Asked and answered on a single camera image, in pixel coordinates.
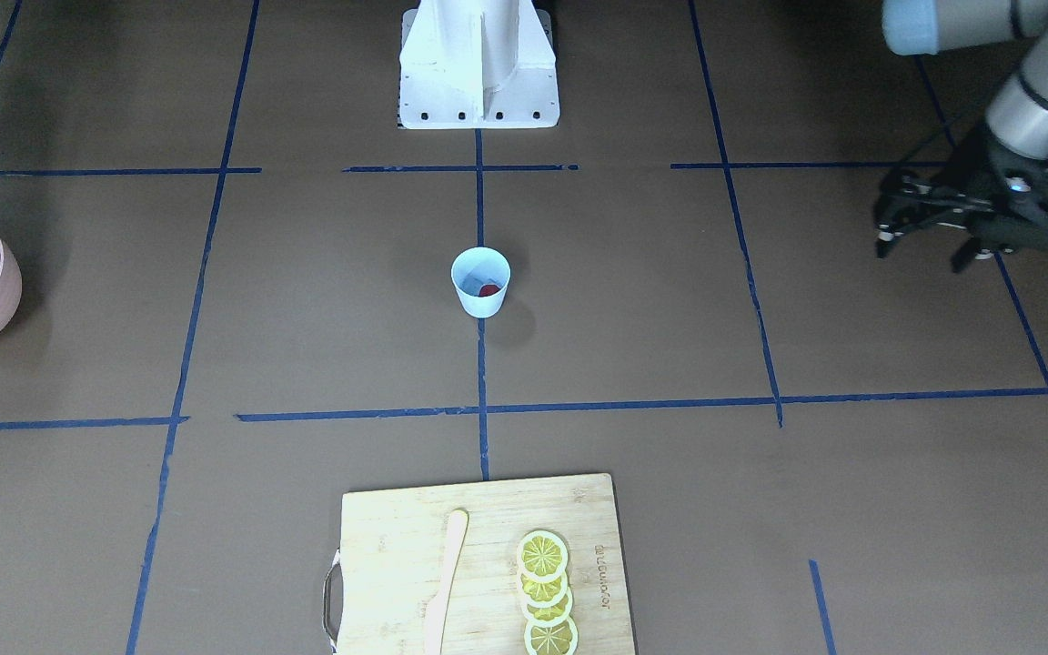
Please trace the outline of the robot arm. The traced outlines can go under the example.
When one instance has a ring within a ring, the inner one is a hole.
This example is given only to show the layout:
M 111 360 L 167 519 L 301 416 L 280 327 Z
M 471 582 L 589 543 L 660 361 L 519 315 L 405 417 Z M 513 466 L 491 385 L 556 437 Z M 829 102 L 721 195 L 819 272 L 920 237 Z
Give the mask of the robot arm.
M 882 31 L 895 54 L 1028 46 L 935 174 L 915 174 L 908 157 L 886 174 L 872 209 L 876 256 L 931 227 L 966 233 L 953 272 L 998 254 L 1048 253 L 1048 1 L 886 1 Z

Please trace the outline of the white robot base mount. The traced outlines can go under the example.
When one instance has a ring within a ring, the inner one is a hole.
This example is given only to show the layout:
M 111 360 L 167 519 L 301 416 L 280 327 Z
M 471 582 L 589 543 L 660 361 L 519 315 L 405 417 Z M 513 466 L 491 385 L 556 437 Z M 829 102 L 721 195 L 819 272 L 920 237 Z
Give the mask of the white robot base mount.
M 403 12 L 397 125 L 556 126 L 556 30 L 537 1 L 420 1 Z

